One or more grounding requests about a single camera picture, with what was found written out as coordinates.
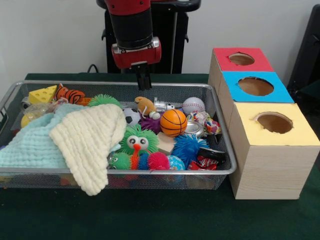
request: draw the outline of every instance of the red robot arm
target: red robot arm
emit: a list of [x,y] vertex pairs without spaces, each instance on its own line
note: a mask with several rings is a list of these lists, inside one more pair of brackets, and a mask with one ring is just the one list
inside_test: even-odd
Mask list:
[[149,65],[161,59],[160,40],[153,36],[151,0],[104,1],[116,38],[115,64],[119,69],[134,69],[139,89],[150,89]]

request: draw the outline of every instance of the shape sorter box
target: shape sorter box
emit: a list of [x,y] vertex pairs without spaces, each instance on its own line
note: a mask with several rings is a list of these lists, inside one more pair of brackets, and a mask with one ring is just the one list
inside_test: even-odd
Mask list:
[[294,103],[275,72],[224,71],[218,98],[229,129],[234,102]]
[[297,104],[234,103],[229,134],[236,199],[298,199],[320,142]]
[[222,72],[274,72],[259,48],[214,48],[208,84],[219,93]]

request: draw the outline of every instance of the orange basketball ball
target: orange basketball ball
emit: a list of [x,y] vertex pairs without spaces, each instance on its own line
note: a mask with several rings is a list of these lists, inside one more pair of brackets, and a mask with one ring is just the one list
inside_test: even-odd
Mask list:
[[160,126],[162,132],[170,137],[182,135],[187,128],[186,115],[176,109],[168,110],[162,115]]

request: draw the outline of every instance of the blue blanket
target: blue blanket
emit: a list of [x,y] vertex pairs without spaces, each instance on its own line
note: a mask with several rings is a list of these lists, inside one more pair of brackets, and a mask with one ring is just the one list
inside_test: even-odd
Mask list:
[[65,159],[49,136],[65,115],[80,111],[83,106],[64,104],[56,113],[48,113],[33,120],[0,150],[0,168],[68,168]]

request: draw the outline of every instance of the table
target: table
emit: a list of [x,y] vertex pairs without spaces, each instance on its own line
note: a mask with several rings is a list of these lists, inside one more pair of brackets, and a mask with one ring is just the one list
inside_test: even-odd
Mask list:
[[[206,83],[205,74],[154,75],[153,82]],[[28,80],[135,81],[134,75],[28,74]],[[299,200],[235,200],[229,179],[213,190],[0,189],[0,240],[320,239],[320,171]]]

